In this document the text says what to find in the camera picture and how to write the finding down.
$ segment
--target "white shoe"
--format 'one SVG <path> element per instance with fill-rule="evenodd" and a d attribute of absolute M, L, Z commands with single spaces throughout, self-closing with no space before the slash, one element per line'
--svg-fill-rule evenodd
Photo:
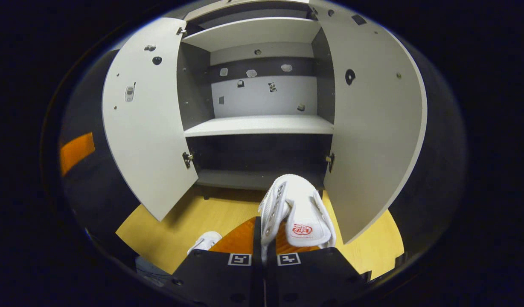
<path fill-rule="evenodd" d="M 219 242 L 222 239 L 222 236 L 215 231 L 209 231 L 201 235 L 199 239 L 195 242 L 194 246 L 190 247 L 190 249 L 186 252 L 186 255 L 190 254 L 190 252 L 194 249 L 203 249 L 204 251 L 208 251 L 213 245 L 215 245 L 217 242 Z"/>
<path fill-rule="evenodd" d="M 336 246 L 336 231 L 317 189 L 303 177 L 283 175 L 275 179 L 258 207 L 262 220 L 262 262 L 268 259 L 268 246 L 285 218 L 285 235 L 292 246 Z"/>

